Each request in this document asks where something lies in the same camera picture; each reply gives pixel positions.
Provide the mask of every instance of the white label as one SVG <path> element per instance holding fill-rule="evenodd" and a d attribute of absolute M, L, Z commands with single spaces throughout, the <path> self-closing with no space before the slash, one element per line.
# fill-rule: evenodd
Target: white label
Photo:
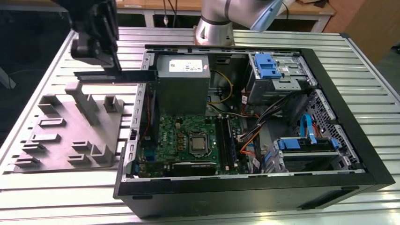
<path fill-rule="evenodd" d="M 260 162 L 256 160 L 256 158 L 252 159 L 252 163 L 256 166 L 256 168 L 260 169 Z"/>
<path fill-rule="evenodd" d="M 124 5 L 126 8 L 141 8 L 141 5 Z"/>
<path fill-rule="evenodd" d="M 170 60 L 169 72 L 202 72 L 201 60 Z"/>
<path fill-rule="evenodd" d="M 289 72 L 289 69 L 288 69 L 286 67 L 278 67 L 278 71 L 280 71 L 280 72 L 286 72 L 286 73 L 288 73 L 288 72 Z"/>
<path fill-rule="evenodd" d="M 246 103 L 248 103 L 248 97 L 244 96 L 244 95 L 241 96 L 241 103 L 242 103 L 242 104 L 246 104 Z"/>

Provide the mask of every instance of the yellow wire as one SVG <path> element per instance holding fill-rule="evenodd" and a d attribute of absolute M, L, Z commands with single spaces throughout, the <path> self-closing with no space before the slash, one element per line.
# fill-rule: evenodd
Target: yellow wire
<path fill-rule="evenodd" d="M 232 84 L 230 80 L 228 79 L 228 77 L 226 77 L 220 71 L 217 71 L 217 70 L 214 70 L 214 69 L 210 69 L 209 71 L 213 71 L 213 72 L 216 72 L 218 75 L 221 75 L 221 76 L 225 78 L 225 80 L 228 81 L 229 87 L 230 87 L 230 92 L 229 92 L 228 97 L 225 97 L 221 101 L 217 101 L 217 102 L 208 102 L 208 104 L 218 104 L 218 103 L 222 103 L 224 101 L 226 101 L 226 100 L 230 98 L 232 93 L 233 93 L 233 84 Z"/>

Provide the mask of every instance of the slotted metal surface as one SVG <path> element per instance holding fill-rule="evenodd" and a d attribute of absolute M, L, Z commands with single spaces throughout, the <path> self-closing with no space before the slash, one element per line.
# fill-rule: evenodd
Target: slotted metal surface
<path fill-rule="evenodd" d="M 337 34 L 297 32 L 234 31 L 238 46 L 312 48 L 337 85 L 370 143 L 393 175 L 396 184 L 378 192 L 357 195 L 322 210 L 214 215 L 158 219 L 170 224 L 394 224 L 400 221 L 400 107 L 385 81 L 366 59 Z M 73 71 L 101 70 L 73 61 L 69 44 L 73 33 L 56 55 L 54 61 L 32 95 L 20 119 L 0 150 L 0 221 L 10 224 L 109 224 L 153 223 L 141 221 L 122 202 L 112 198 L 116 170 L 64 173 L 12 173 L 20 141 L 29 136 L 40 110 L 34 106 L 42 94 L 66 98 L 64 85 L 74 81 Z M 120 28 L 118 57 L 124 68 L 138 69 L 144 44 L 193 44 L 192 29 Z M 128 138 L 136 85 L 85 85 L 84 93 L 94 100 L 116 94 L 128 105 L 121 121 L 118 152 Z"/>

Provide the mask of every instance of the green circuit board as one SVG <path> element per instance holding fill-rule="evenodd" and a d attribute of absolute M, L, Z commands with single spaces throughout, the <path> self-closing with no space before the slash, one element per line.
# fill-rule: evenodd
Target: green circuit board
<path fill-rule="evenodd" d="M 240 134 L 240 119 L 229 118 L 232 133 Z M 206 136 L 208 153 L 193 154 L 190 152 L 190 138 Z M 154 151 L 154 164 L 146 165 L 146 173 L 150 177 L 160 177 L 162 167 L 157 162 L 212 162 L 217 164 L 217 174 L 238 174 L 242 167 L 222 170 L 220 166 L 220 153 L 216 135 L 216 117 L 206 116 L 181 116 L 160 117 L 158 145 Z"/>

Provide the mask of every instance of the ram slot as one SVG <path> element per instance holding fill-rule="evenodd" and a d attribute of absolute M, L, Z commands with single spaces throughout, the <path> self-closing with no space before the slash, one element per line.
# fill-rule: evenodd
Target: ram slot
<path fill-rule="evenodd" d="M 232 134 L 232 128 L 230 128 L 230 120 L 229 118 L 222 118 L 222 131 L 224 131 L 224 140 L 225 140 L 225 151 L 226 151 L 226 157 L 228 157 L 228 166 L 230 169 L 233 169 L 236 164 L 236 146 L 234 146 L 234 140 L 233 140 L 233 134 Z"/>
<path fill-rule="evenodd" d="M 224 130 L 222 130 L 222 119 L 216 116 L 214 119 L 214 129 L 216 129 L 216 138 L 220 154 L 220 168 L 221 170 L 229 170 L 228 159 L 226 159 L 226 149 L 225 149 L 225 139 L 224 139 Z"/>

